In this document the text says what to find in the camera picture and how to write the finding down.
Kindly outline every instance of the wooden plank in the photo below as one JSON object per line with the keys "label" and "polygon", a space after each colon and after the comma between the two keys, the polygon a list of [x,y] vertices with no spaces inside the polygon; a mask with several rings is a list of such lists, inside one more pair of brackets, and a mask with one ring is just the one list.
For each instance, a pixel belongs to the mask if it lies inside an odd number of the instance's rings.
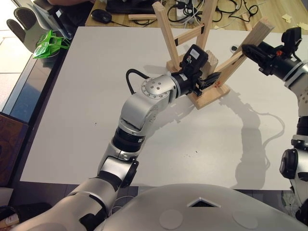
{"label": "wooden plank", "polygon": [[210,31],[210,28],[212,26],[212,19],[213,15],[217,6],[218,0],[206,0],[202,17],[201,17],[201,23],[204,24],[205,28],[202,34],[198,35],[196,45],[201,47],[203,50],[205,49],[206,40],[208,37],[208,33]]}
{"label": "wooden plank", "polygon": [[155,14],[129,14],[129,20],[155,20]]}
{"label": "wooden plank", "polygon": [[174,37],[174,42],[176,44],[176,46],[181,45],[189,40],[191,40],[192,38],[200,35],[202,33],[202,31],[204,30],[204,25],[201,24],[197,27],[195,27],[194,29],[190,29],[189,31]]}
{"label": "wooden plank", "polygon": [[238,52],[235,55],[231,56],[231,58],[224,61],[222,64],[220,64],[216,69],[215,72],[222,72],[225,68],[230,66],[231,64],[235,63],[241,56],[243,56],[243,52]]}
{"label": "wooden plank", "polygon": [[163,36],[166,41],[166,45],[171,57],[172,64],[176,70],[180,70],[180,60],[177,51],[177,47],[174,43],[171,27],[169,25],[169,20],[167,17],[167,12],[165,7],[160,2],[153,3],[153,9],[155,11],[159,26],[162,30]]}
{"label": "wooden plank", "polygon": [[[241,15],[241,17],[242,17],[242,19],[244,19],[245,21],[249,21],[249,17],[248,17],[248,15],[247,15],[247,13],[243,13],[243,14]],[[251,26],[250,22],[245,22],[245,21],[244,21],[244,25],[245,25],[246,30],[252,31],[252,26]]]}
{"label": "wooden plank", "polygon": [[214,102],[220,97],[228,94],[230,92],[230,88],[224,84],[221,87],[211,86],[208,89],[205,89],[203,94],[200,97],[197,97],[195,94],[189,94],[188,97],[195,105],[195,107],[199,110],[204,106]]}
{"label": "wooden plank", "polygon": [[[254,26],[253,30],[241,43],[239,48],[235,51],[233,56],[236,56],[237,53],[242,51],[243,44],[253,44],[258,46],[273,28],[274,26],[268,22],[267,18],[260,19],[260,21]],[[235,63],[233,63],[233,65],[229,65],[224,68],[218,80],[216,81],[217,86],[223,85],[227,81],[227,79],[237,70],[237,68],[244,62],[245,59],[246,56],[242,56]]]}
{"label": "wooden plank", "polygon": [[200,69],[202,71],[201,79],[206,79],[210,74],[212,74],[218,64],[218,59],[211,51],[206,51],[206,53],[208,54],[208,60]]}

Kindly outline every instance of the person's arm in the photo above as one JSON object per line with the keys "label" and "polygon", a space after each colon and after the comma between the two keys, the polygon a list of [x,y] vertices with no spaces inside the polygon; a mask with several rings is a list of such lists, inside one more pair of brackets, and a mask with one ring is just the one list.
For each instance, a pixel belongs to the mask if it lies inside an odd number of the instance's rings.
{"label": "person's arm", "polygon": [[89,0],[47,0],[51,5],[59,5],[59,6],[71,6],[79,3],[83,3]]}

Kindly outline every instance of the white table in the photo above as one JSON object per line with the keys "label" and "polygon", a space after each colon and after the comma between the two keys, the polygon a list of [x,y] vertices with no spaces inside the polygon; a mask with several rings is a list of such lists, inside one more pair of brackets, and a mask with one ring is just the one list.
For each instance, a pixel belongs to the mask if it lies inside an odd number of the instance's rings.
{"label": "white table", "polygon": [[[173,30],[174,35],[183,31]],[[231,56],[231,45],[240,44],[247,34],[211,30],[206,50],[223,62]],[[265,41],[279,45],[281,34],[272,33]],[[179,53],[193,42],[179,47]],[[297,52],[303,59],[307,44],[308,37],[303,36]],[[129,97],[126,71],[136,68],[157,77],[166,72],[169,59],[158,28],[79,27],[21,180],[79,184],[94,177]],[[131,79],[135,89],[142,82]],[[260,73],[250,60],[227,84],[231,92],[201,110],[184,96],[158,116],[138,158],[133,185],[207,183],[236,189],[289,189],[279,166],[296,131],[295,95],[278,78]]]}

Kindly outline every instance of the sticky note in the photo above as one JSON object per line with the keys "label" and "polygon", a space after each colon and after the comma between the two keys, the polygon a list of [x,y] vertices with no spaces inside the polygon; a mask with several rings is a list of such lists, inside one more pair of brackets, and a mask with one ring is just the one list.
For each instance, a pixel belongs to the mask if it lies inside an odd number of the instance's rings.
{"label": "sticky note", "polygon": [[287,23],[291,23],[291,16],[288,14],[283,15],[281,18],[283,18]]}
{"label": "sticky note", "polygon": [[299,23],[297,24],[299,27],[301,27],[303,30],[308,30],[308,24],[306,23]]}

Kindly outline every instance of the floor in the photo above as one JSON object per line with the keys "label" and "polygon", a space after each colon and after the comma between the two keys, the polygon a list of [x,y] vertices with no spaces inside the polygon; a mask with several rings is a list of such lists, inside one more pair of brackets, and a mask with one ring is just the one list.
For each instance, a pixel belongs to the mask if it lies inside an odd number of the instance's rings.
{"label": "floor", "polygon": [[11,0],[0,1],[0,111],[5,106],[31,53],[7,27],[6,20],[14,19],[16,6]]}

